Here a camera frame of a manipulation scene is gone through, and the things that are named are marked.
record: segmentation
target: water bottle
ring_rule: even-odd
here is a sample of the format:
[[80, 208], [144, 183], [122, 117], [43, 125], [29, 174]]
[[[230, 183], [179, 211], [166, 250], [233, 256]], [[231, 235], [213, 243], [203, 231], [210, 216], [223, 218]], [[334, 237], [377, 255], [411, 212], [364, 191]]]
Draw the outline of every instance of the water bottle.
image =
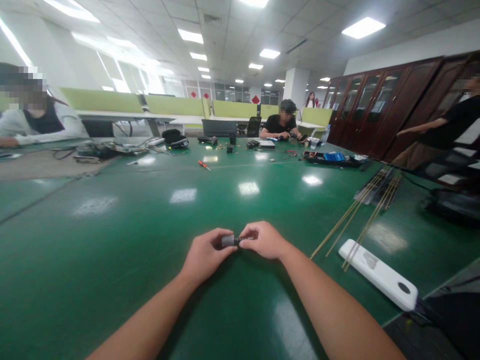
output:
[[326, 144], [330, 134], [330, 124], [327, 125], [323, 135], [321, 136], [321, 144]]

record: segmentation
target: black t-shirt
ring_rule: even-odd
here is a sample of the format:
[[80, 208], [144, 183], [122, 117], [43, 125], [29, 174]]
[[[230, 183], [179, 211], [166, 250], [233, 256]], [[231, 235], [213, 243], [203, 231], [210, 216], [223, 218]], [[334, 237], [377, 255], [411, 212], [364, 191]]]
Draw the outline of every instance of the black t-shirt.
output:
[[293, 128], [297, 127], [295, 117], [292, 115], [289, 122], [285, 126], [280, 124], [280, 115], [270, 115], [266, 120], [264, 128], [268, 130], [269, 133], [280, 134], [283, 132], [290, 133]]
[[419, 143], [432, 148], [450, 150], [454, 142], [480, 118], [480, 95], [472, 96], [454, 106], [442, 116], [445, 125], [427, 130], [418, 139]]
[[43, 116], [35, 118], [27, 110], [23, 110], [28, 125], [39, 134], [58, 133], [65, 130], [55, 113], [55, 106], [52, 100], [47, 101], [46, 112]]

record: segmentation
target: red screwdriver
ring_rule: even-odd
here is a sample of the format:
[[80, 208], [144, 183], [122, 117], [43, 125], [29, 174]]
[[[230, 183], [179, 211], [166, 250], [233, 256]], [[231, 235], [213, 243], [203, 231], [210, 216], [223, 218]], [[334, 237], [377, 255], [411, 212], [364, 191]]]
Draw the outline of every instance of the red screwdriver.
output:
[[205, 165], [205, 163], [204, 163], [203, 161], [198, 160], [198, 163], [199, 163], [200, 165], [202, 165], [204, 168], [208, 169], [207, 165]]

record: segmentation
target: pants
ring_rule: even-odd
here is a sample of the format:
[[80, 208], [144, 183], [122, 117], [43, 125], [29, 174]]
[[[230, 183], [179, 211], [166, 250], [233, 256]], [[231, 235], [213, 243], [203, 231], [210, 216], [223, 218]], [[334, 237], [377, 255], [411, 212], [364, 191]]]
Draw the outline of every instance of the pants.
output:
[[438, 155], [446, 153], [447, 150], [437, 149], [424, 145], [418, 141], [407, 147], [407, 149], [398, 155], [392, 162], [396, 165], [409, 170], [415, 170], [420, 165], [431, 162]]

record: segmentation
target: white device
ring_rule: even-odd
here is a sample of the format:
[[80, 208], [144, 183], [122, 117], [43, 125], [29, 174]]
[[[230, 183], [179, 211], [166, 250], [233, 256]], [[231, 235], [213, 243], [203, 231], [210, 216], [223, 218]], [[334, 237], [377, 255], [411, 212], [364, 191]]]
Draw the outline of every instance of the white device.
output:
[[[348, 239], [338, 253], [342, 258], [347, 259], [350, 250], [355, 244], [355, 241]], [[350, 258], [357, 248], [355, 256], [351, 259], [351, 266], [357, 269], [360, 274], [366, 277], [400, 309], [404, 311], [414, 310], [419, 294], [415, 285], [372, 255], [363, 246], [356, 244], [350, 253]]]

